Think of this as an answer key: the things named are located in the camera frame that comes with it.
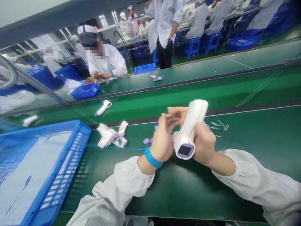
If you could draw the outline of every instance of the thermometer display screen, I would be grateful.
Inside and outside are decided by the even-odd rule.
[[[182,146],[180,147],[178,153],[179,153],[179,154],[182,154],[182,155],[189,155],[190,151],[191,151],[191,148],[190,148],[190,147],[186,147],[186,146],[183,146],[183,145],[182,145]]]

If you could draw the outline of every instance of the person's left hand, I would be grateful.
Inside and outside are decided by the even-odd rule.
[[[102,79],[108,79],[112,77],[112,73],[111,72],[105,72],[105,73],[100,73],[100,78]]]
[[[150,147],[152,156],[160,161],[167,161],[173,153],[173,141],[171,131],[179,124],[176,118],[166,119],[163,113],[159,118],[159,126],[153,136],[153,143]]]

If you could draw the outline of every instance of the white thermometer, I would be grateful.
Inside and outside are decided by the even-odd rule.
[[[197,122],[204,121],[208,109],[208,102],[205,100],[194,100],[189,103],[185,121],[179,132],[173,134],[173,147],[177,157],[188,160],[195,152],[194,126]]]

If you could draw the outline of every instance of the blue plastic stool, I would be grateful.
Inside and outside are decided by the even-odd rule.
[[[214,49],[214,51],[216,52],[221,34],[222,33],[219,32],[205,36],[202,49],[205,50],[206,54],[208,54],[211,49]]]
[[[191,55],[197,54],[200,48],[201,38],[188,39],[185,49],[185,54],[187,54],[187,58],[190,58]]]
[[[159,62],[158,56],[157,56],[157,49],[154,49],[154,51],[153,51],[153,63],[156,65],[157,62]]]

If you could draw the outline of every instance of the blue wristband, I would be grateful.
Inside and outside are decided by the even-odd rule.
[[[145,152],[145,157],[147,161],[154,167],[160,168],[163,165],[163,162],[159,162],[157,159],[155,159],[150,152],[150,148],[148,148]]]

